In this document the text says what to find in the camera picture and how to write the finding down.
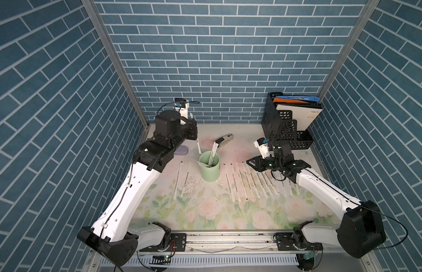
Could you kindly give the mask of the thirteenth straw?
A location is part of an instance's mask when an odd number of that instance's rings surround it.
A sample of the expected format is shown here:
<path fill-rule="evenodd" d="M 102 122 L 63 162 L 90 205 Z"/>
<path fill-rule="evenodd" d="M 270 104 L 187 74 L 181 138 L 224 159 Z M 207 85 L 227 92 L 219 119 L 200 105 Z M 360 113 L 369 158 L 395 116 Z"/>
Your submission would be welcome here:
<path fill-rule="evenodd" d="M 177 199 L 179 175 L 180 175 L 180 170 L 181 170 L 182 165 L 183 165 L 183 162 L 181 161 L 180 164 L 179 164 L 179 167 L 178 167 L 177 178 L 175 180 L 175 189 L 174 189 L 174 193 L 173 193 L 173 197 L 172 197 L 173 200 Z"/>

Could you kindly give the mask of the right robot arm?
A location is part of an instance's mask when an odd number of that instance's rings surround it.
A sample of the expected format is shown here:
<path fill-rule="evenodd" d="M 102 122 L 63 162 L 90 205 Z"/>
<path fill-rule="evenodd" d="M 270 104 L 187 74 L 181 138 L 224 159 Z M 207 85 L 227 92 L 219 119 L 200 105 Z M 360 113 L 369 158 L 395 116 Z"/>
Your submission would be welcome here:
<path fill-rule="evenodd" d="M 278 171 L 322 201 L 339 218 L 337 227 L 321 226 L 305 221 L 293 229 L 295 247 L 305 249 L 311 244 L 340 246 L 350 256 L 361 258 L 386 241 L 380 209 L 372 201 L 352 197 L 329 181 L 320 177 L 309 164 L 295 160 L 292 155 L 247 161 L 256 172 Z"/>

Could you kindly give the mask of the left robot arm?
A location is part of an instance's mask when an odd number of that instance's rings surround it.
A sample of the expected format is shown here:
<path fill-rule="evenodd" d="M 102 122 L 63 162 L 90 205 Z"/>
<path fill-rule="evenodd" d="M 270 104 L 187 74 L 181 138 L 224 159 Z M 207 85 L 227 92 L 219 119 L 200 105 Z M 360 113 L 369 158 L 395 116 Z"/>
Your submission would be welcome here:
<path fill-rule="evenodd" d="M 185 140 L 197 140 L 197 122 L 192 114 L 166 110 L 157 115 L 152 138 L 135 151 L 113 200 L 93 225 L 80 229 L 77 238 L 117 267 L 125 265 L 138 250 L 167 249 L 171 238 L 168 226 L 153 222 L 136 232 L 129 232 L 128 226 L 147 190 Z"/>

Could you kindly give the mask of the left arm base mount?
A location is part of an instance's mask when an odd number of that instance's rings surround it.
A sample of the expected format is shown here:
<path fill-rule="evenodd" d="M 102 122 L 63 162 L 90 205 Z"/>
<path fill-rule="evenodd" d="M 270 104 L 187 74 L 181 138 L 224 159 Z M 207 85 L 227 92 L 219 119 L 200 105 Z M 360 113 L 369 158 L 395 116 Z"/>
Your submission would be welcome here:
<path fill-rule="evenodd" d="M 187 234 L 182 232 L 171 233 L 169 238 L 163 238 L 159 245 L 152 245 L 139 252 L 184 252 L 186 249 Z"/>

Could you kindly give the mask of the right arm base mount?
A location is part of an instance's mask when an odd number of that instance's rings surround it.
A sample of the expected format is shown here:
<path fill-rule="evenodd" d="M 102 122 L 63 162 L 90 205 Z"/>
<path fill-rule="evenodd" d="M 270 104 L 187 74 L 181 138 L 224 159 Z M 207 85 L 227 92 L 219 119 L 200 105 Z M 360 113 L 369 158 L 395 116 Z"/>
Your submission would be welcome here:
<path fill-rule="evenodd" d="M 276 243 L 279 251 L 318 251 L 323 249 L 321 243 L 308 242 L 302 234 L 294 232 L 277 232 L 272 236 L 272 240 Z"/>

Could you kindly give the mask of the eleventh straw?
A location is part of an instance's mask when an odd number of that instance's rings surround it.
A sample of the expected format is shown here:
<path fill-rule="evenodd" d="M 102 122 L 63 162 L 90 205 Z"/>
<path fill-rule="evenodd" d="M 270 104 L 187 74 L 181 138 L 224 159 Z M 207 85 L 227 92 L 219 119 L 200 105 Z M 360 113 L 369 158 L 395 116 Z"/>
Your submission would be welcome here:
<path fill-rule="evenodd" d="M 189 164 L 188 164 L 188 168 L 187 168 L 186 176 L 185 176 L 185 179 L 184 179 L 184 184 L 183 184 L 183 187 L 182 187 L 182 192 L 181 192 L 180 198 L 183 197 L 184 191 L 186 189 L 187 180 L 188 180 L 188 176 L 189 176 L 189 171 L 191 169 L 191 164 L 192 164 L 192 162 L 189 162 Z"/>

